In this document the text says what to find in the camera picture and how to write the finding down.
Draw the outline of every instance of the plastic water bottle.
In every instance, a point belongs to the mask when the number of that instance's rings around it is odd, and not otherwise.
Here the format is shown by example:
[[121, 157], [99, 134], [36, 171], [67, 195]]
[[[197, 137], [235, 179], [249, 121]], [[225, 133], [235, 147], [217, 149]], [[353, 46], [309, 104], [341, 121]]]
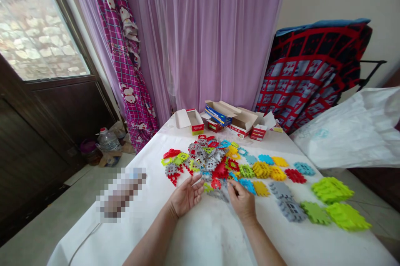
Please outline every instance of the plastic water bottle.
[[100, 129], [100, 136], [97, 141], [99, 142], [101, 149], [104, 151], [122, 150], [117, 136], [113, 132], [109, 132], [107, 128]]

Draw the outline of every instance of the tiled floor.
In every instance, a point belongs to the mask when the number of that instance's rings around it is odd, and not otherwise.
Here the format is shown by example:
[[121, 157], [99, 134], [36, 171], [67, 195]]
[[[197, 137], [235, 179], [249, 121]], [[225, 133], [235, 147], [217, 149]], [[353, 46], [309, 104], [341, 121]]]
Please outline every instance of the tiled floor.
[[[0, 265], [46, 265], [58, 241], [94, 203], [110, 179], [133, 158], [124, 154], [116, 168], [86, 166], [71, 177], [66, 182], [71, 188], [0, 248]], [[328, 174], [355, 191], [348, 203], [373, 225], [372, 232], [400, 259], [400, 214], [349, 171]]]

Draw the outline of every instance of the left hand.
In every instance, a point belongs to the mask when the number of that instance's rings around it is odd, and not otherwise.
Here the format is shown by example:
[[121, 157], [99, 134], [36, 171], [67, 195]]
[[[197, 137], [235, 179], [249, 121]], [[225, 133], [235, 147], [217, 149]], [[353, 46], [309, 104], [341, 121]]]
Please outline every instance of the left hand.
[[189, 177], [172, 193], [168, 200], [172, 211], [178, 218], [200, 202], [201, 194], [204, 192], [204, 180], [195, 184], [200, 178], [201, 174]]

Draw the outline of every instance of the stone wall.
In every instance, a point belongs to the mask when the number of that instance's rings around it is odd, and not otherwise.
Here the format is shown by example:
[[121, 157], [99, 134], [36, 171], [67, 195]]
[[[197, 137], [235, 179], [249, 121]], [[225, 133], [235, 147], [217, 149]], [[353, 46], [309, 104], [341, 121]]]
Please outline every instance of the stone wall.
[[0, 0], [0, 53], [23, 80], [88, 73], [53, 0]]

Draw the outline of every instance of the hand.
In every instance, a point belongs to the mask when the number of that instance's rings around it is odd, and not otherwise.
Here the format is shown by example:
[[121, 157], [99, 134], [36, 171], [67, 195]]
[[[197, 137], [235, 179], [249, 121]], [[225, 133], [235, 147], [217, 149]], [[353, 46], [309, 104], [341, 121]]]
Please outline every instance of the hand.
[[200, 202], [201, 194], [204, 192], [204, 180], [195, 184], [200, 178], [201, 174], [189, 177], [172, 193], [168, 201], [177, 218], [185, 215]]
[[243, 225], [257, 221], [254, 195], [239, 182], [228, 180], [230, 202]]

